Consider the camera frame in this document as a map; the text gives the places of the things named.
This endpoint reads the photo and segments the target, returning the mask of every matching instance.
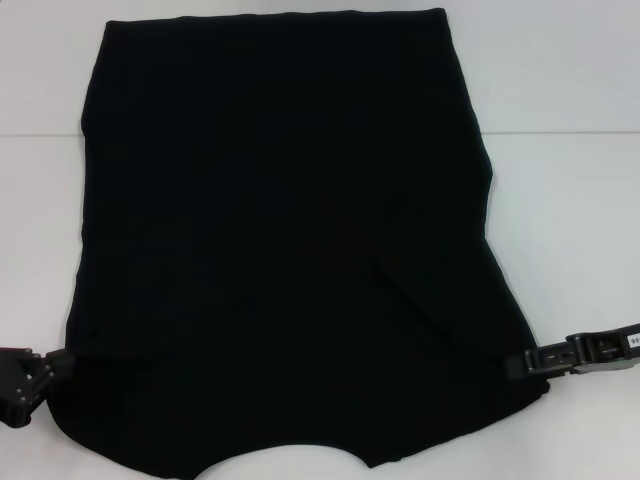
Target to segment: black fabric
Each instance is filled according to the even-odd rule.
[[[60,428],[194,478],[287,444],[373,467],[547,391],[485,241],[443,10],[110,22],[89,87]]]

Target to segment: label sticker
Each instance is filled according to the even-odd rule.
[[[629,335],[627,340],[629,340],[629,346],[631,348],[640,348],[640,333]]]

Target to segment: black garment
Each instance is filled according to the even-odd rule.
[[[484,237],[491,168],[443,10],[107,25],[50,406],[161,477],[285,444],[399,460],[547,391]]]

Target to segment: folded fabric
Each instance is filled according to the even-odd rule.
[[[192,479],[312,444],[396,461],[524,408],[531,331],[443,10],[110,22],[52,392],[72,439]]]

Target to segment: white background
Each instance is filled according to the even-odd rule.
[[[81,249],[79,119],[108,20],[437,6],[495,170],[487,234],[538,341],[640,322],[637,0],[2,0],[0,345],[63,342]],[[553,380],[526,410],[373,470],[282,447],[201,478],[633,478],[638,432],[640,368]],[[149,477],[71,442],[43,406],[28,428],[0,426],[0,478]]]

